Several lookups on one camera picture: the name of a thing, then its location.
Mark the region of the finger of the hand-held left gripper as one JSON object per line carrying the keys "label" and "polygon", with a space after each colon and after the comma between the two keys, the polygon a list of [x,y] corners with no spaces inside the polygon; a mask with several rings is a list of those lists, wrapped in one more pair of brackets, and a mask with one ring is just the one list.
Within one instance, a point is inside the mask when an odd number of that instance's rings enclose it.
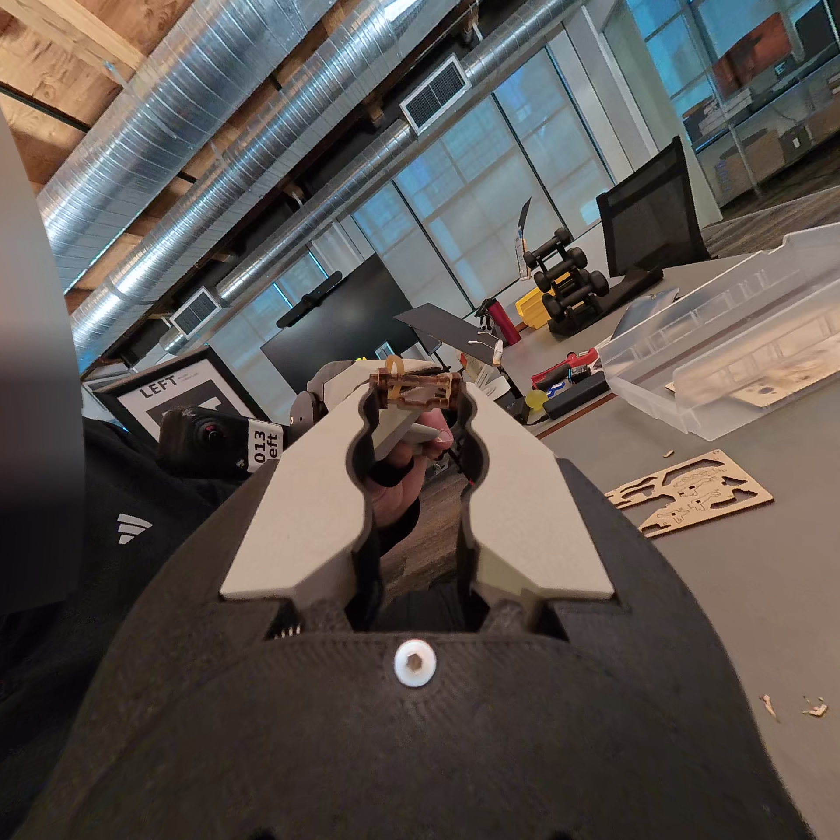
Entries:
{"label": "finger of the hand-held left gripper", "polygon": [[421,410],[399,406],[381,409],[379,422],[373,431],[374,460],[383,461],[404,439],[421,414]]}
{"label": "finger of the hand-held left gripper", "polygon": [[390,374],[436,375],[442,372],[439,364],[430,360],[400,359],[342,361],[325,365],[319,371],[319,399],[326,412],[341,404],[360,385],[366,384],[371,375],[380,369]]}

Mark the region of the wooden frame part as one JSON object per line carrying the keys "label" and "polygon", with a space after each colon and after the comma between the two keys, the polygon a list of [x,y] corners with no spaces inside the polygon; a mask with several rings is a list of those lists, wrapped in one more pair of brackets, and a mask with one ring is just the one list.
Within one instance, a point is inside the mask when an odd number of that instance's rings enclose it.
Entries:
{"label": "wooden frame part", "polygon": [[425,412],[433,409],[454,411],[463,390],[457,373],[407,373],[403,360],[390,355],[384,366],[369,377],[369,384],[381,410],[398,408]]}

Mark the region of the person's left forearm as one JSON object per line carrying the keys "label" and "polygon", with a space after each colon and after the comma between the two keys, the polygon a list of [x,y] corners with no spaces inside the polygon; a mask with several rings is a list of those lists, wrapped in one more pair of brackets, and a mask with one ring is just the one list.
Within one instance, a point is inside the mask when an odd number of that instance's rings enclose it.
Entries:
{"label": "person's left forearm", "polygon": [[410,505],[403,502],[397,507],[386,504],[385,497],[374,500],[373,533],[380,559],[411,535],[421,509],[421,501],[418,498]]}

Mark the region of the black framed marker sign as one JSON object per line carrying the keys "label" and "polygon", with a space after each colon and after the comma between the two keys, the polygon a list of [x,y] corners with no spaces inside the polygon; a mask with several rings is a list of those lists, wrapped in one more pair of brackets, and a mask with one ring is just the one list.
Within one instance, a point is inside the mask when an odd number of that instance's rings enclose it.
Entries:
{"label": "black framed marker sign", "polygon": [[268,422],[269,417],[215,351],[203,346],[91,392],[117,423],[146,444],[159,439],[163,416],[178,407],[210,408]]}

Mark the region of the white document stand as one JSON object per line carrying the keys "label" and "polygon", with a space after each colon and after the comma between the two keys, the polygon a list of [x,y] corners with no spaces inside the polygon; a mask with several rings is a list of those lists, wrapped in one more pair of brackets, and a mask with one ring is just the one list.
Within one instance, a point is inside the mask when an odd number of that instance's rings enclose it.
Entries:
{"label": "white document stand", "polygon": [[485,363],[477,357],[460,354],[462,364],[462,378],[481,390],[489,399],[497,401],[511,391],[511,386],[501,370],[501,355],[504,343],[497,339],[492,345],[493,357],[490,363]]}

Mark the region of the black sheet board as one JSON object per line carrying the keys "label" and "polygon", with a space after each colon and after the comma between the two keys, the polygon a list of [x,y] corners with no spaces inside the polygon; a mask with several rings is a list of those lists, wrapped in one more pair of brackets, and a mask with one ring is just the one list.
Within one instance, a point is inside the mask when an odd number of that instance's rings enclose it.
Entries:
{"label": "black sheet board", "polygon": [[425,303],[400,314],[394,319],[404,323],[416,333],[426,334],[441,344],[446,344],[483,364],[501,367],[503,341],[492,332],[474,323],[457,318],[448,311]]}

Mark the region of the white air vent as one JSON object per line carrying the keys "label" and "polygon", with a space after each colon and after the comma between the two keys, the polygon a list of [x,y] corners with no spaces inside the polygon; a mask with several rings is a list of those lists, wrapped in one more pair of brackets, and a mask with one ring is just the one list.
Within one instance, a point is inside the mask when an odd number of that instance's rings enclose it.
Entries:
{"label": "white air vent", "polygon": [[184,340],[189,340],[223,309],[217,295],[201,286],[175,310],[170,318],[171,325]]}
{"label": "white air vent", "polygon": [[452,54],[400,102],[400,110],[419,138],[431,130],[472,88],[461,61]]}

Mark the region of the black power unit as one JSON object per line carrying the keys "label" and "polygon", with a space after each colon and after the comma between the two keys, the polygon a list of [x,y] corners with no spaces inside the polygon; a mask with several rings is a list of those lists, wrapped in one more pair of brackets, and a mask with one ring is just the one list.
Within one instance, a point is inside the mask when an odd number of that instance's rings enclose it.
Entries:
{"label": "black power unit", "polygon": [[604,372],[598,371],[553,395],[543,405],[543,411],[549,419],[560,419],[610,392]]}

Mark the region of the red cylinder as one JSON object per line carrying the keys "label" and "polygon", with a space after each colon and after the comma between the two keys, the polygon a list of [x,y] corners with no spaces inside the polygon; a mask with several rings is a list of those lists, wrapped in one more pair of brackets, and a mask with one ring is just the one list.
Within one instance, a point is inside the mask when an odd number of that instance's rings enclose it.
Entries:
{"label": "red cylinder", "polygon": [[485,332],[492,333],[505,345],[511,346],[520,342],[519,330],[496,297],[483,300],[476,310],[476,318]]}

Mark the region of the red tool case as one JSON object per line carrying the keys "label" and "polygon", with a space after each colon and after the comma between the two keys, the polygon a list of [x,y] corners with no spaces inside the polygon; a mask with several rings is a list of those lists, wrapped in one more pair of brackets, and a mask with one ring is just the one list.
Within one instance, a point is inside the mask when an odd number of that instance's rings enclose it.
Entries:
{"label": "red tool case", "polygon": [[547,391],[556,382],[567,378],[571,371],[582,368],[591,368],[597,361],[599,361],[599,358],[600,355],[596,348],[591,348],[583,354],[577,354],[574,352],[569,353],[565,360],[559,364],[532,375],[532,389]]}

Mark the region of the yellow plastic bin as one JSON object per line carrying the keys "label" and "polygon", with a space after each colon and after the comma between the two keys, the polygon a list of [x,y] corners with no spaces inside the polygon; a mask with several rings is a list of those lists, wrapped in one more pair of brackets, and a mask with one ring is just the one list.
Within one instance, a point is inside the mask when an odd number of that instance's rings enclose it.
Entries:
{"label": "yellow plastic bin", "polygon": [[518,299],[515,306],[524,325],[534,331],[541,329],[551,320],[550,313],[543,303],[543,292],[536,287]]}

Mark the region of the black dumbbell rack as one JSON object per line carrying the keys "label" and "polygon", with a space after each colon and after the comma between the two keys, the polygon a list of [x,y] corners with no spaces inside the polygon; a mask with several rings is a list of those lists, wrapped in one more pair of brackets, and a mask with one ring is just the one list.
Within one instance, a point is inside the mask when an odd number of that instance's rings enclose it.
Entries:
{"label": "black dumbbell rack", "polygon": [[572,247],[572,241],[568,228],[561,226],[540,247],[523,251],[524,264],[542,293],[549,331],[559,339],[571,338],[601,320],[606,315],[601,300],[610,291],[601,272],[587,269],[585,252]]}

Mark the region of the metal storage shelf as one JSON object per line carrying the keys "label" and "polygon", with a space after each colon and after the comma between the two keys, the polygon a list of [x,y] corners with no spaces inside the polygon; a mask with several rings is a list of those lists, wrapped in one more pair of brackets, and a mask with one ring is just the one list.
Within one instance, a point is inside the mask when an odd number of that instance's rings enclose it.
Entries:
{"label": "metal storage shelf", "polygon": [[720,207],[790,168],[839,131],[839,74],[810,77],[755,113],[732,119],[696,153]]}

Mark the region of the large black wall screen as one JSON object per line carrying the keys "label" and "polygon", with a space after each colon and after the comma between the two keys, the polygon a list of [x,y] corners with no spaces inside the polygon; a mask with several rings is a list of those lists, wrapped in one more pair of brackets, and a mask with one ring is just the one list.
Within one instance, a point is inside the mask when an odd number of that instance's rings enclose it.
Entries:
{"label": "large black wall screen", "polygon": [[373,255],[344,276],[320,307],[294,326],[280,330],[261,352],[294,392],[334,361],[381,359],[382,348],[402,354],[416,333],[394,319],[411,309],[382,259]]}

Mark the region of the silver air duct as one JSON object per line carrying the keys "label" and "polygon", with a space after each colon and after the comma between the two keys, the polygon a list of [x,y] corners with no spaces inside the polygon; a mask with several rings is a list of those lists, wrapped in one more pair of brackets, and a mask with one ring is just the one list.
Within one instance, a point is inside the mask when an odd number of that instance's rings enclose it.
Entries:
{"label": "silver air duct", "polygon": [[63,292],[336,4],[196,1],[185,10],[37,195]]}
{"label": "silver air duct", "polygon": [[70,318],[83,373],[404,61],[456,2],[367,2]]}

